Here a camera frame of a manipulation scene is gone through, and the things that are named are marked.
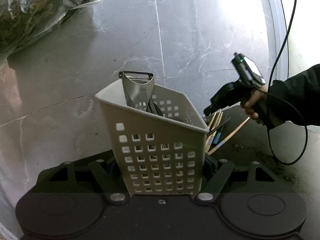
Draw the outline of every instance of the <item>hand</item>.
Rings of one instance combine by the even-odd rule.
[[[260,87],[260,90],[261,90],[261,91],[264,91],[264,92],[267,92],[267,91],[268,91],[266,85]],[[256,120],[256,122],[257,122],[258,124],[260,124],[260,123],[262,123],[262,121],[261,121],[261,119],[259,118],[258,113],[256,113],[256,112],[252,109],[252,106],[254,106],[254,104],[255,104],[258,100],[260,100],[261,98],[266,99],[267,97],[266,97],[266,94],[264,94],[264,93],[262,93],[262,92],[260,92],[260,91],[258,91],[258,90],[255,90],[255,89],[251,92],[251,94],[252,94],[252,96],[249,98],[249,100],[248,100],[247,102],[246,102],[246,101],[241,102],[240,105],[241,105],[242,108],[244,108],[245,113],[246,113],[247,115],[250,115],[250,117],[251,117],[253,120]]]

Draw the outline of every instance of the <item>white wall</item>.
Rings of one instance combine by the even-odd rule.
[[[294,0],[282,0],[287,26]],[[320,63],[320,0],[297,0],[289,34],[289,77]]]

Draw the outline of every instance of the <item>basket rim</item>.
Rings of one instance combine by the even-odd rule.
[[[162,121],[162,122],[168,122],[168,123],[171,123],[171,124],[183,127],[183,128],[187,128],[187,129],[190,129],[190,130],[194,130],[194,131],[197,131],[197,132],[201,132],[201,133],[204,133],[204,134],[207,134],[209,132],[208,126],[206,125],[206,123],[204,122],[204,120],[202,119],[202,117],[200,116],[200,114],[196,110],[195,106],[190,101],[190,99],[184,93],[181,93],[181,92],[179,92],[177,90],[173,90],[173,89],[161,86],[161,85],[155,84],[155,86],[163,87],[165,89],[168,89],[168,90],[171,90],[171,91],[174,91],[176,93],[179,93],[179,94],[183,95],[188,100],[188,102],[190,103],[190,105],[193,108],[194,112],[196,113],[197,117],[200,119],[201,124],[205,128],[197,127],[197,126],[194,126],[194,125],[191,125],[191,124],[187,124],[187,123],[179,122],[179,121],[176,121],[176,120],[172,120],[170,118],[166,118],[166,117],[163,117],[163,116],[159,116],[159,115],[155,115],[155,114],[148,113],[148,112],[145,112],[145,111],[141,111],[139,109],[135,109],[135,108],[130,107],[130,106],[125,106],[125,105],[112,103],[110,101],[107,101],[107,100],[103,99],[101,96],[102,96],[102,94],[104,94],[108,90],[109,86],[112,85],[113,83],[119,82],[119,81],[121,81],[121,80],[116,80],[116,81],[112,82],[107,87],[103,88],[98,93],[96,93],[94,97],[101,103],[105,103],[105,104],[111,105],[111,106],[116,106],[116,107],[122,108],[122,109],[124,109],[126,111],[131,111],[131,112],[133,112],[135,114],[147,116],[147,117],[150,117],[150,118]]]

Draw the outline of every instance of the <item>dark countertop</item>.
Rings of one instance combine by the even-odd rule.
[[[221,134],[221,139],[231,133],[247,118],[240,106],[224,111],[231,117]],[[276,156],[292,162],[301,153],[305,141],[304,127],[291,122],[270,131],[271,145]],[[301,230],[305,239],[320,239],[320,135],[308,131],[308,146],[303,157],[294,165],[286,166],[272,156],[266,127],[249,120],[228,142],[211,156],[228,159],[236,165],[248,166],[252,161],[265,164],[271,171],[289,183],[305,200],[308,216]]]

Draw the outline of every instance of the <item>square hole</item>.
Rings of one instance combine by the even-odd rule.
[[[139,142],[139,141],[141,141],[140,135],[138,135],[138,134],[133,134],[133,135],[132,135],[132,141],[134,141],[134,142]]]
[[[176,160],[178,160],[178,159],[182,159],[183,155],[182,153],[176,153],[175,157],[176,157]]]
[[[142,152],[142,146],[141,146],[141,145],[136,145],[136,146],[134,147],[134,151],[135,151],[136,153]]]
[[[188,167],[194,167],[195,166],[195,161],[188,162]]]
[[[155,145],[148,145],[148,151],[149,152],[155,152],[156,151],[156,146]]]
[[[167,150],[169,150],[169,144],[161,144],[161,150],[162,150],[162,151],[167,151]]]
[[[129,152],[130,152],[129,146],[123,146],[123,147],[122,147],[122,152],[123,152],[123,153],[129,153]]]
[[[124,157],[126,163],[132,163],[132,157]]]
[[[147,166],[146,165],[140,165],[140,170],[141,171],[146,171],[147,170]]]
[[[155,170],[159,170],[158,164],[152,164],[152,165],[151,165],[151,169],[153,169],[154,171],[155,171]]]
[[[188,158],[194,158],[194,157],[196,157],[195,152],[188,152]]]
[[[140,163],[144,162],[144,157],[143,156],[138,156],[137,157],[137,161],[140,162]]]
[[[127,137],[125,135],[119,135],[119,141],[121,143],[123,143],[123,142],[127,142],[128,140],[127,140]]]
[[[129,171],[135,171],[136,168],[135,168],[134,166],[128,166],[128,170],[129,170]]]
[[[153,141],[155,139],[155,136],[153,133],[146,133],[146,140],[147,141]]]
[[[156,162],[158,160],[157,155],[150,155],[150,161]]]
[[[177,149],[182,149],[182,143],[174,143],[174,148]]]
[[[171,169],[171,164],[170,163],[163,164],[163,168],[165,170],[169,170],[169,169]]]
[[[169,155],[169,154],[163,154],[163,155],[162,155],[162,159],[163,159],[164,161],[168,161],[168,160],[170,160],[170,155]]]
[[[183,168],[183,163],[176,163],[176,168],[177,169]]]
[[[121,123],[121,122],[116,123],[116,130],[117,130],[117,131],[124,131],[124,125],[123,125],[123,123]]]

